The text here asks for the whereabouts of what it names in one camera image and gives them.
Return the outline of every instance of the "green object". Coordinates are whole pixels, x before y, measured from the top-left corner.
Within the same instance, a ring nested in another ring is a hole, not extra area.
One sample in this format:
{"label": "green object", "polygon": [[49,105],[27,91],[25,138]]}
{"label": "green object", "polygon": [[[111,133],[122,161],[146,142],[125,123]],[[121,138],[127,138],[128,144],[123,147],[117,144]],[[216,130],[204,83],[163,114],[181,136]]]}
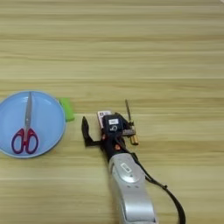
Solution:
{"label": "green object", "polygon": [[59,98],[59,103],[65,111],[66,121],[71,122],[74,120],[74,111],[71,102],[68,98]]}

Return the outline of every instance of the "wooden table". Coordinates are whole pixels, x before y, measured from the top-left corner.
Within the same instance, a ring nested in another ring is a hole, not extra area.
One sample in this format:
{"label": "wooden table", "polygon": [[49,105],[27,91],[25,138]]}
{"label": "wooden table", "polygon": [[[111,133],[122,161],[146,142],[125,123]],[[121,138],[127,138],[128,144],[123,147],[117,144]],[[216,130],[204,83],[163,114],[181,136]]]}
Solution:
{"label": "wooden table", "polygon": [[[219,0],[0,0],[0,99],[25,89],[70,97],[57,147],[0,156],[1,224],[116,224],[107,166],[85,149],[81,118],[124,113],[131,148],[183,203],[191,224],[224,220],[224,4]],[[174,205],[147,184],[161,224]]]}

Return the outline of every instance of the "light blue plate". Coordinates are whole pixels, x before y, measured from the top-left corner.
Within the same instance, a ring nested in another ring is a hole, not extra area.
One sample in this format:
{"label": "light blue plate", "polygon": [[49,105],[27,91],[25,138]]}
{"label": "light blue plate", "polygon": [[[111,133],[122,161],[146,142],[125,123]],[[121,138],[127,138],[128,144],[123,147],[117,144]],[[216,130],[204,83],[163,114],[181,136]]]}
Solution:
{"label": "light blue plate", "polygon": [[29,91],[14,94],[0,103],[0,149],[14,158],[33,158],[49,151],[62,138],[66,118],[59,102],[49,94],[32,92],[31,128],[38,136],[38,149],[29,155],[15,154],[11,139],[25,126],[25,110]]}

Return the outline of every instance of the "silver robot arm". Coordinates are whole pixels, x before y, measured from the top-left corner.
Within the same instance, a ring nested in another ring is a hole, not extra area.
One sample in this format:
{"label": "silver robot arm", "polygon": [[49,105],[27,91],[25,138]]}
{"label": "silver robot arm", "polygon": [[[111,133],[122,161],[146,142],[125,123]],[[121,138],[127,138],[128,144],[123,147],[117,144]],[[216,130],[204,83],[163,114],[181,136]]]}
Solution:
{"label": "silver robot arm", "polygon": [[145,174],[129,153],[109,160],[112,187],[121,224],[158,224],[151,200],[145,190]]}

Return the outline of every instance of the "scissors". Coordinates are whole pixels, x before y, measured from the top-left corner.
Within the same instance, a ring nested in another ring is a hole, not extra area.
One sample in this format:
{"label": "scissors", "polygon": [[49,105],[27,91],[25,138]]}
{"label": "scissors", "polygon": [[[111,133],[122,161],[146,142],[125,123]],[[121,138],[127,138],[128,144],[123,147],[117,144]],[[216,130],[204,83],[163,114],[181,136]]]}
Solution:
{"label": "scissors", "polygon": [[[35,131],[31,128],[32,122],[32,92],[29,92],[28,101],[26,105],[26,112],[24,118],[24,128],[20,129],[11,141],[11,148],[16,154],[22,153],[24,150],[28,154],[33,154],[39,147],[39,139]],[[35,138],[35,146],[33,149],[30,149],[30,142],[32,137]],[[15,147],[15,142],[18,138],[21,138],[20,148]]]}

